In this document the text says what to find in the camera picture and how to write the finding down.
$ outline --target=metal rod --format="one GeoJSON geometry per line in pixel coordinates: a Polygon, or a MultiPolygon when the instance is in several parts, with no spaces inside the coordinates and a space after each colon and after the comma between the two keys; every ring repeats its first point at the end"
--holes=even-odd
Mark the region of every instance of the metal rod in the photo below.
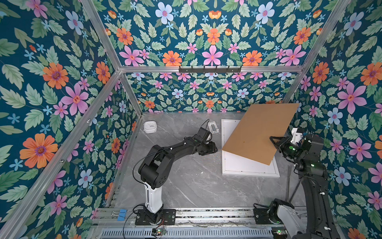
{"type": "Polygon", "coordinates": [[[127,96],[130,99],[131,104],[133,105],[133,108],[138,115],[138,117],[142,116],[142,109],[138,104],[138,99],[134,94],[133,87],[129,84],[129,80],[127,79],[126,74],[121,75],[121,83],[123,87],[126,90],[127,96]]]}
{"type": "Polygon", "coordinates": [[[295,66],[257,66],[257,67],[227,67],[227,66],[198,66],[198,67],[127,67],[122,66],[120,68],[122,73],[133,73],[133,72],[179,72],[179,69],[184,69],[190,73],[210,73],[210,72],[302,72],[303,67],[299,65],[295,66]]]}
{"type": "Polygon", "coordinates": [[[301,184],[301,179],[298,181],[297,186],[296,186],[295,190],[293,191],[292,196],[290,197],[290,199],[288,200],[288,202],[291,202],[291,201],[293,200],[293,197],[295,196],[295,194],[296,194],[296,192],[297,192],[297,189],[298,189],[298,187],[300,186],[300,184],[301,184]]]}
{"type": "Polygon", "coordinates": [[[109,36],[106,34],[104,24],[98,15],[97,9],[94,6],[92,0],[81,0],[81,3],[89,17],[91,23],[93,24],[94,30],[97,33],[99,40],[104,47],[106,54],[109,56],[110,61],[114,69],[117,71],[122,66],[116,51],[114,50],[113,44],[110,41],[109,36]]]}
{"type": "Polygon", "coordinates": [[[0,238],[15,238],[21,227],[28,220],[40,199],[45,195],[49,185],[56,178],[58,172],[63,166],[63,163],[69,157],[77,142],[81,139],[83,133],[89,126],[89,120],[92,120],[99,108],[105,102],[109,92],[117,83],[120,77],[119,72],[115,72],[109,81],[102,88],[93,103],[89,106],[87,111],[82,115],[79,122],[66,138],[62,146],[58,149],[54,157],[48,165],[41,172],[40,176],[34,182],[33,186],[28,190],[24,199],[13,212],[10,219],[4,224],[0,230],[0,238]]]}
{"type": "Polygon", "coordinates": [[[301,83],[301,80],[304,78],[310,66],[313,64],[315,58],[317,57],[321,48],[324,46],[326,40],[328,39],[329,34],[332,32],[333,28],[339,21],[340,17],[344,13],[350,1],[351,0],[338,0],[333,11],[331,12],[328,19],[326,20],[326,23],[322,28],[321,34],[318,36],[317,41],[314,43],[312,49],[310,50],[308,56],[306,57],[304,61],[302,72],[300,74],[297,74],[292,85],[289,87],[288,92],[285,94],[282,101],[283,103],[289,103],[289,101],[292,99],[295,91],[297,90],[297,88],[299,87],[301,83]]]}

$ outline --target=orange flower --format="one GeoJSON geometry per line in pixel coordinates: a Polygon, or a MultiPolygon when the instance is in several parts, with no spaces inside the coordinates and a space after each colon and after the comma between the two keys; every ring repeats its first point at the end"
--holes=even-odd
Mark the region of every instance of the orange flower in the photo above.
{"type": "Polygon", "coordinates": [[[365,235],[360,233],[359,230],[356,228],[350,228],[348,236],[351,239],[366,239],[365,235]]]}
{"type": "Polygon", "coordinates": [[[252,51],[252,53],[247,53],[245,55],[246,57],[243,58],[244,66],[245,67],[252,67],[252,66],[258,66],[259,63],[262,61],[262,54],[257,52],[256,50],[252,51]]]}
{"type": "Polygon", "coordinates": [[[323,81],[326,80],[327,76],[326,74],[329,73],[328,63],[321,62],[313,72],[313,82],[317,84],[321,84],[323,81]]]}
{"type": "Polygon", "coordinates": [[[132,128],[131,128],[131,131],[134,131],[136,126],[137,126],[137,122],[134,121],[133,126],[132,126],[132,128]]]}
{"type": "Polygon", "coordinates": [[[361,76],[361,81],[364,82],[364,85],[378,84],[378,80],[382,80],[382,63],[377,62],[376,64],[371,63],[367,66],[367,69],[363,69],[361,76]]]}
{"type": "Polygon", "coordinates": [[[144,106],[146,106],[146,107],[149,108],[149,109],[153,109],[153,108],[155,107],[155,104],[154,104],[154,102],[146,101],[146,102],[144,103],[144,106]]]}
{"type": "Polygon", "coordinates": [[[293,40],[295,41],[296,45],[301,45],[308,40],[308,37],[310,37],[311,34],[312,33],[310,28],[303,28],[301,31],[296,33],[296,36],[293,38],[293,40]]]}
{"type": "Polygon", "coordinates": [[[224,34],[225,34],[226,36],[230,36],[230,35],[232,34],[232,30],[229,29],[229,28],[227,28],[227,29],[225,30],[224,34]]]}
{"type": "Polygon", "coordinates": [[[126,31],[125,28],[118,28],[116,33],[118,40],[120,42],[123,42],[125,45],[131,45],[133,44],[134,38],[131,36],[131,33],[129,31],[126,31]]]}
{"type": "Polygon", "coordinates": [[[109,67],[105,65],[104,62],[97,63],[97,68],[95,69],[95,72],[98,74],[98,79],[99,81],[102,81],[102,83],[106,84],[106,82],[109,81],[109,78],[110,78],[109,67]]]}
{"type": "Polygon", "coordinates": [[[221,11],[209,11],[208,15],[210,16],[211,19],[218,19],[219,17],[222,16],[221,11]]]}
{"type": "Polygon", "coordinates": [[[216,28],[212,28],[210,32],[207,34],[208,42],[211,45],[215,45],[219,41],[220,33],[218,33],[216,28]]]}
{"type": "Polygon", "coordinates": [[[321,15],[321,10],[317,10],[313,13],[313,18],[318,18],[321,15]]]}
{"type": "Polygon", "coordinates": [[[211,109],[214,106],[214,102],[209,100],[206,102],[206,106],[211,109]]]}
{"type": "Polygon", "coordinates": [[[29,45],[29,48],[34,52],[37,53],[36,48],[33,45],[29,45]]]}
{"type": "Polygon", "coordinates": [[[110,194],[110,191],[112,190],[112,187],[113,187],[113,183],[111,182],[109,184],[109,186],[107,186],[107,188],[106,188],[105,200],[107,200],[107,198],[109,197],[109,194],[110,194]]]}
{"type": "Polygon", "coordinates": [[[77,223],[76,223],[76,227],[80,227],[82,225],[82,222],[84,221],[84,218],[80,218],[78,219],[77,223]]]}
{"type": "Polygon", "coordinates": [[[45,67],[42,71],[45,73],[42,75],[45,81],[48,81],[48,85],[52,88],[61,89],[66,86],[66,82],[69,82],[69,77],[67,77],[68,72],[62,68],[62,65],[49,63],[49,68],[45,67]]]}
{"type": "Polygon", "coordinates": [[[28,159],[25,161],[25,166],[33,168],[37,164],[37,168],[42,168],[47,165],[47,161],[53,158],[57,152],[58,146],[54,142],[54,138],[50,135],[45,138],[45,134],[37,133],[34,139],[27,138],[23,142],[23,146],[28,149],[20,150],[20,159],[28,159]]]}
{"type": "Polygon", "coordinates": [[[382,158],[382,135],[379,136],[379,140],[381,140],[381,141],[376,141],[376,144],[374,145],[374,147],[379,150],[377,152],[377,155],[380,158],[382,158]]]}
{"type": "Polygon", "coordinates": [[[117,14],[115,13],[115,11],[110,10],[110,11],[107,11],[107,13],[109,14],[111,18],[113,19],[117,18],[117,14]]]}
{"type": "Polygon", "coordinates": [[[171,50],[169,50],[168,53],[164,53],[163,57],[163,63],[165,63],[167,67],[179,67],[182,62],[182,58],[179,57],[179,53],[174,53],[171,50]]]}
{"type": "Polygon", "coordinates": [[[203,30],[202,29],[196,30],[196,35],[198,36],[203,35],[203,30]]]}

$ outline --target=brown board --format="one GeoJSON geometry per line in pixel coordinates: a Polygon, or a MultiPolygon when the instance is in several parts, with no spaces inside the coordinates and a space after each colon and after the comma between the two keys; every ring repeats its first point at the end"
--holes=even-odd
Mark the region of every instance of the brown board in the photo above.
{"type": "Polygon", "coordinates": [[[284,136],[299,104],[253,104],[223,146],[223,150],[270,165],[276,148],[270,136],[284,136]]]}

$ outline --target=pink flower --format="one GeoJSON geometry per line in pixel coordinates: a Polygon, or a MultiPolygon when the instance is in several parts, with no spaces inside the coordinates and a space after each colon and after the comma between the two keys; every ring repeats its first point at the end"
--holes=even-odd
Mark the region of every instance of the pink flower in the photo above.
{"type": "Polygon", "coordinates": [[[218,58],[222,57],[223,52],[216,52],[216,46],[212,45],[210,46],[210,53],[202,52],[202,55],[207,58],[204,60],[203,65],[208,65],[211,63],[211,66],[213,66],[213,63],[220,65],[220,60],[218,58]]]}
{"type": "Polygon", "coordinates": [[[196,3],[197,0],[187,0],[187,4],[190,5],[190,6],[191,6],[191,3],[192,3],[192,2],[196,3]]]}
{"type": "Polygon", "coordinates": [[[332,151],[340,153],[340,150],[343,150],[343,146],[341,146],[342,140],[337,141],[335,138],[333,139],[333,143],[330,142],[330,146],[332,146],[332,151]]]}
{"type": "Polygon", "coordinates": [[[244,4],[244,0],[235,0],[235,3],[237,3],[238,1],[240,1],[240,6],[244,4]]]}
{"type": "Polygon", "coordinates": [[[354,103],[358,106],[364,106],[366,104],[366,100],[363,97],[358,97],[362,95],[366,90],[366,86],[360,86],[354,91],[354,84],[349,83],[346,87],[347,93],[344,91],[339,92],[338,98],[344,99],[344,101],[341,101],[338,105],[339,109],[344,109],[346,106],[348,106],[348,112],[350,114],[353,114],[356,110],[356,107],[354,103]]]}
{"type": "Polygon", "coordinates": [[[139,50],[139,56],[140,57],[142,57],[144,60],[146,60],[146,59],[150,59],[150,57],[149,57],[149,52],[146,52],[146,50],[145,49],[143,49],[143,50],[139,50]]]}
{"type": "Polygon", "coordinates": [[[69,96],[64,96],[61,101],[65,105],[71,105],[70,107],[70,115],[75,115],[77,113],[77,108],[79,112],[85,113],[88,106],[87,103],[84,101],[89,97],[89,94],[86,92],[81,93],[81,86],[76,83],[74,85],[74,91],[70,87],[65,87],[65,90],[69,96]]]}
{"type": "Polygon", "coordinates": [[[309,109],[309,111],[310,111],[309,115],[311,115],[312,117],[316,116],[318,114],[317,110],[318,110],[317,107],[312,106],[312,108],[309,109]]]}
{"type": "Polygon", "coordinates": [[[237,43],[230,44],[230,48],[228,48],[228,50],[231,51],[231,54],[234,53],[234,52],[238,52],[238,49],[239,49],[239,46],[237,45],[237,43]]]}
{"type": "Polygon", "coordinates": [[[267,84],[268,84],[267,81],[261,81],[261,82],[259,82],[260,89],[263,88],[263,87],[266,87],[267,84]]]}
{"type": "Polygon", "coordinates": [[[93,220],[93,218],[95,218],[97,216],[97,210],[98,208],[95,208],[93,211],[92,211],[92,215],[90,216],[90,219],[93,220]]]}
{"type": "Polygon", "coordinates": [[[369,168],[369,172],[376,175],[376,176],[371,177],[371,182],[377,184],[377,183],[379,183],[379,181],[381,181],[381,186],[382,186],[382,180],[381,180],[382,179],[382,164],[377,163],[376,168],[377,169],[372,168],[372,167],[369,168]]]}
{"type": "Polygon", "coordinates": [[[374,195],[371,192],[368,192],[367,195],[369,196],[367,202],[374,204],[374,208],[376,210],[382,208],[382,197],[379,197],[379,193],[377,191],[374,192],[374,195]]]}
{"type": "Polygon", "coordinates": [[[342,90],[342,88],[346,89],[346,85],[350,83],[350,81],[347,80],[348,78],[345,76],[343,79],[340,78],[340,82],[337,83],[336,86],[338,86],[339,90],[342,90]]]}
{"type": "Polygon", "coordinates": [[[283,49],[281,48],[280,51],[276,53],[276,57],[275,57],[275,58],[279,58],[279,59],[281,59],[283,56],[286,55],[285,52],[286,52],[286,50],[283,50],[283,49]]]}
{"type": "Polygon", "coordinates": [[[232,88],[232,82],[226,81],[225,83],[223,83],[223,89],[229,89],[229,88],[232,88]]]}
{"type": "Polygon", "coordinates": [[[49,204],[50,207],[52,208],[52,210],[50,211],[50,215],[53,215],[56,211],[57,211],[57,215],[60,215],[61,214],[61,208],[66,208],[65,200],[66,200],[66,196],[63,196],[61,198],[61,195],[59,194],[57,196],[57,201],[51,202],[49,204]]]}
{"type": "Polygon", "coordinates": [[[53,192],[53,190],[54,190],[54,185],[56,184],[56,186],[58,186],[58,187],[62,187],[62,185],[63,185],[63,182],[62,182],[62,180],[60,179],[60,178],[62,178],[64,175],[65,175],[65,173],[66,173],[66,171],[65,170],[62,170],[62,171],[60,171],[58,174],[57,174],[57,176],[56,176],[56,178],[53,180],[53,182],[52,182],[52,184],[49,186],[49,188],[48,188],[48,194],[51,194],[52,192],[53,192]]]}
{"type": "Polygon", "coordinates": [[[90,86],[89,83],[87,82],[87,78],[82,78],[81,81],[78,82],[78,84],[81,86],[81,89],[85,89],[87,91],[87,88],[90,86]]]}
{"type": "Polygon", "coordinates": [[[62,105],[62,102],[60,101],[58,105],[54,105],[53,108],[56,109],[54,112],[55,115],[60,115],[61,118],[64,117],[64,114],[68,114],[68,111],[66,110],[68,108],[67,105],[62,105]]]}
{"type": "Polygon", "coordinates": [[[306,89],[311,85],[310,84],[310,76],[307,77],[306,75],[304,76],[304,79],[301,80],[301,89],[304,89],[304,91],[306,91],[306,89]]]}
{"type": "Polygon", "coordinates": [[[158,88],[158,89],[162,89],[163,87],[162,82],[159,82],[159,81],[155,82],[154,85],[155,85],[155,88],[158,88]]]}
{"type": "Polygon", "coordinates": [[[320,88],[321,86],[319,87],[313,87],[313,90],[311,92],[309,92],[309,95],[312,96],[311,97],[311,101],[314,99],[314,101],[318,101],[318,97],[322,95],[322,93],[320,92],[320,88]]]}
{"type": "Polygon", "coordinates": [[[253,78],[255,81],[258,79],[258,78],[262,78],[263,77],[263,73],[262,72],[251,72],[251,76],[250,78],[253,78]]]}
{"type": "Polygon", "coordinates": [[[192,43],[190,43],[190,45],[187,47],[187,49],[188,49],[188,53],[190,53],[190,52],[195,53],[195,51],[197,50],[196,44],[193,45],[192,43]]]}
{"type": "Polygon", "coordinates": [[[377,103],[376,107],[377,107],[377,109],[374,111],[374,113],[376,113],[376,114],[380,113],[382,116],[382,104],[377,103]]]}
{"type": "Polygon", "coordinates": [[[362,144],[362,139],[360,137],[356,139],[356,143],[357,144],[355,144],[354,142],[349,142],[349,146],[354,148],[353,150],[349,151],[349,154],[357,155],[357,159],[359,162],[363,160],[363,156],[365,156],[366,158],[371,158],[371,154],[366,151],[370,149],[371,144],[369,143],[362,144]]]}
{"type": "Polygon", "coordinates": [[[106,97],[105,102],[108,102],[108,101],[112,100],[112,95],[113,95],[113,93],[110,92],[109,95],[106,97]]]}
{"type": "Polygon", "coordinates": [[[73,155],[74,157],[78,156],[78,152],[77,152],[77,150],[76,150],[76,149],[78,149],[78,147],[79,147],[79,143],[76,144],[76,146],[74,147],[72,153],[71,153],[71,154],[69,155],[69,157],[67,158],[68,162],[71,161],[71,159],[72,159],[72,155],[73,155]]]}
{"type": "Polygon", "coordinates": [[[25,3],[25,5],[27,5],[30,9],[33,10],[34,15],[36,17],[39,18],[41,15],[43,18],[48,19],[47,15],[45,14],[48,8],[45,7],[45,5],[40,3],[41,3],[40,0],[29,0],[28,2],[25,3]]]}
{"type": "Polygon", "coordinates": [[[299,58],[303,57],[306,54],[306,52],[300,52],[300,50],[301,50],[301,45],[298,45],[294,51],[292,51],[291,49],[288,49],[286,51],[287,56],[282,58],[280,62],[281,63],[286,62],[285,65],[291,65],[292,63],[294,65],[298,65],[300,63],[299,58]]]}
{"type": "Polygon", "coordinates": [[[106,109],[106,115],[110,118],[110,116],[113,115],[113,108],[111,108],[110,106],[108,106],[106,109]]]}
{"type": "Polygon", "coordinates": [[[191,76],[188,73],[176,73],[178,75],[178,80],[183,80],[184,82],[187,81],[187,79],[190,79],[191,76]]]}
{"type": "Polygon", "coordinates": [[[161,79],[165,79],[165,81],[168,81],[168,79],[172,79],[171,72],[161,72],[161,75],[159,76],[161,79]]]}
{"type": "Polygon", "coordinates": [[[190,83],[190,89],[199,89],[199,86],[200,84],[198,84],[196,81],[190,83]]]}
{"type": "Polygon", "coordinates": [[[121,84],[121,81],[118,80],[117,83],[116,83],[115,86],[114,86],[114,90],[115,90],[115,91],[117,91],[118,89],[121,89],[120,84],[121,84]]]}
{"type": "Polygon", "coordinates": [[[139,51],[138,50],[133,50],[131,53],[131,49],[128,46],[125,46],[125,52],[120,52],[119,53],[123,58],[127,58],[125,60],[125,65],[131,65],[133,63],[133,66],[137,67],[138,63],[143,63],[144,61],[142,58],[139,58],[139,51]]]}
{"type": "Polygon", "coordinates": [[[89,154],[89,151],[93,152],[93,146],[94,144],[91,140],[85,141],[85,147],[83,148],[83,150],[86,150],[86,154],[89,154]]]}
{"type": "Polygon", "coordinates": [[[244,80],[244,76],[246,75],[247,73],[246,72],[239,72],[239,73],[235,73],[232,78],[236,80],[236,82],[238,82],[239,80],[244,80]]]}

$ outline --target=wallpaper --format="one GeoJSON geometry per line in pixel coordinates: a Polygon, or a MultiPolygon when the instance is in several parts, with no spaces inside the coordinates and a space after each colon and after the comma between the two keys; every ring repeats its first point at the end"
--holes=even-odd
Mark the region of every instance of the wallpaper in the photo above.
{"type": "Polygon", "coordinates": [[[110,0],[95,6],[127,66],[275,66],[302,64],[335,3],[110,0]]]}
{"type": "Polygon", "coordinates": [[[295,93],[290,127],[324,138],[332,214],[351,239],[382,237],[381,1],[357,1],[295,93]]]}
{"type": "MultiPolygon", "coordinates": [[[[78,1],[2,1],[0,28],[6,33],[0,37],[2,227],[109,80],[113,68],[78,1]]],[[[85,138],[79,142],[77,153],[73,151],[73,160],[65,163],[64,172],[58,174],[55,185],[39,203],[21,238],[26,238],[23,235],[34,239],[54,238],[57,233],[67,235],[67,232],[62,233],[67,224],[71,227],[80,217],[84,221],[89,218],[90,208],[79,204],[84,202],[84,197],[88,195],[88,201],[93,197],[91,211],[98,206],[98,201],[105,200],[112,171],[126,149],[124,145],[135,118],[120,83],[105,106],[108,109],[100,110],[93,120],[85,138]],[[89,154],[83,152],[85,145],[89,154]],[[83,170],[85,174],[91,170],[94,179],[88,180],[88,186],[92,185],[89,189],[82,183],[81,193],[77,184],[84,178],[81,176],[83,170]],[[56,209],[55,214],[61,216],[55,220],[55,215],[50,213],[52,202],[57,202],[59,195],[60,200],[67,198],[61,203],[66,203],[66,208],[61,207],[61,214],[56,209]]],[[[85,224],[78,228],[78,234],[86,227],[85,224]]]]}

